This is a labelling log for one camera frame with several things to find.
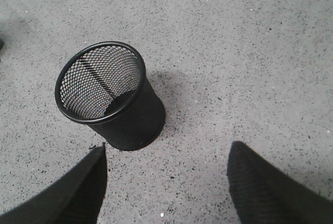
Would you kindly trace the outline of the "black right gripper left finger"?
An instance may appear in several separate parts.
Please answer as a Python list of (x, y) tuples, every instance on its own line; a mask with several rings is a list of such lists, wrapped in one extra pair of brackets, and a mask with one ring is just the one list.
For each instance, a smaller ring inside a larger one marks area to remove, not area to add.
[(1, 215), (1, 223), (97, 223), (107, 187), (104, 145), (44, 191)]

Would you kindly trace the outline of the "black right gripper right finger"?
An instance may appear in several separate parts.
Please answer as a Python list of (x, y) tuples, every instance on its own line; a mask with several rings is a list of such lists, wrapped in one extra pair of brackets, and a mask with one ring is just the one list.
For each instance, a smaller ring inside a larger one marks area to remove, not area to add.
[(228, 156), (229, 192), (241, 223), (332, 223), (332, 202), (294, 181), (241, 141)]

